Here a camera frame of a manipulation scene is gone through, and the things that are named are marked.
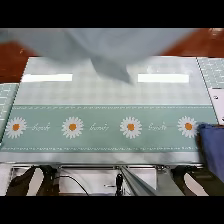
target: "reddish brown surface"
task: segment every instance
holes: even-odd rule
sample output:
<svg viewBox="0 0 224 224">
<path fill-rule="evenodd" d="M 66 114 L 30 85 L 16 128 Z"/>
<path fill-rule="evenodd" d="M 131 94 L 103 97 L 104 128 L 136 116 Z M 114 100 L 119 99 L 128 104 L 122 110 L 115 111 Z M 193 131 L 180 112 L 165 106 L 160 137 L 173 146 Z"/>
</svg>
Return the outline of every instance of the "reddish brown surface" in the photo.
<svg viewBox="0 0 224 224">
<path fill-rule="evenodd" d="M 162 55 L 224 58 L 224 31 L 200 29 Z M 17 43 L 0 44 L 0 83 L 20 82 L 28 57 L 31 56 L 36 55 Z"/>
</svg>

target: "table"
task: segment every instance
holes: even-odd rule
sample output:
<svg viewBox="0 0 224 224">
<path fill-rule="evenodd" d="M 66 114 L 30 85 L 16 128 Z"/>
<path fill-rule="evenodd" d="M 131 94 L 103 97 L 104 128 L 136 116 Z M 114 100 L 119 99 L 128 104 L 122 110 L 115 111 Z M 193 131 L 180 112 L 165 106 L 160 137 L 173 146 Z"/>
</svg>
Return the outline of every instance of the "table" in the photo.
<svg viewBox="0 0 224 224">
<path fill-rule="evenodd" d="M 31 57 L 2 140 L 0 161 L 201 163 L 196 126 L 217 119 L 200 60 L 158 56 L 127 70 L 131 85 L 99 76 L 88 60 L 60 65 Z M 140 82 L 139 74 L 151 74 L 150 82 Z M 156 82 L 152 74 L 172 77 L 172 82 Z M 55 75 L 68 80 L 26 82 L 31 76 Z"/>
</svg>

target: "black cable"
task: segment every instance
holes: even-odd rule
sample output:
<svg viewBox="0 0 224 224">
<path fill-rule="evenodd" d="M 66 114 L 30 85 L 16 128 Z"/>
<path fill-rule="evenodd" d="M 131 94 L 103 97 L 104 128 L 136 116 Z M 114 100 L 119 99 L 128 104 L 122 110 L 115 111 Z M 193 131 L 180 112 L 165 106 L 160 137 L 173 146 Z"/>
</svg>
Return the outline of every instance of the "black cable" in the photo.
<svg viewBox="0 0 224 224">
<path fill-rule="evenodd" d="M 59 176 L 59 177 L 56 177 L 56 178 L 54 178 L 54 179 L 58 179 L 58 178 L 60 178 L 60 177 L 68 177 L 68 178 L 70 178 L 70 179 L 72 179 L 72 180 L 74 180 L 84 191 L 85 191 L 85 193 L 86 193 L 86 195 L 87 196 L 89 196 L 89 194 L 87 193 L 87 191 L 85 190 L 85 188 L 75 179 L 75 178 L 73 178 L 73 177 L 71 177 L 71 176 Z"/>
</svg>

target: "brown floor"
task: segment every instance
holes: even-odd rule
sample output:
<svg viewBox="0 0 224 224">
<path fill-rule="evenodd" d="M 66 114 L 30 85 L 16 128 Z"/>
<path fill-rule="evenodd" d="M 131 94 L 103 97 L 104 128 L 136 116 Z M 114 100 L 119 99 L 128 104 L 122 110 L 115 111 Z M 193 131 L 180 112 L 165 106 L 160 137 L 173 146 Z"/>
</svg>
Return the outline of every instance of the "brown floor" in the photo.
<svg viewBox="0 0 224 224">
<path fill-rule="evenodd" d="M 162 55 L 224 58 L 224 29 L 203 28 Z M 37 56 L 18 43 L 0 44 L 0 83 L 20 82 L 28 57 Z"/>
</svg>

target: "blurred gray object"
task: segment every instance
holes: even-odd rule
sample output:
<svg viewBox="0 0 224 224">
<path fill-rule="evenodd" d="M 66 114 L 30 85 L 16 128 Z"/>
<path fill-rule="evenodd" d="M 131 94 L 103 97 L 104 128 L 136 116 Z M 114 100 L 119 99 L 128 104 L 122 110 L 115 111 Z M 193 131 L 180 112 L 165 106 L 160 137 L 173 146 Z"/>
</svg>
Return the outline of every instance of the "blurred gray object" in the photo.
<svg viewBox="0 0 224 224">
<path fill-rule="evenodd" d="M 127 64 L 160 54 L 196 28 L 1 28 L 40 56 L 67 64 L 90 58 L 95 70 L 130 82 Z"/>
</svg>

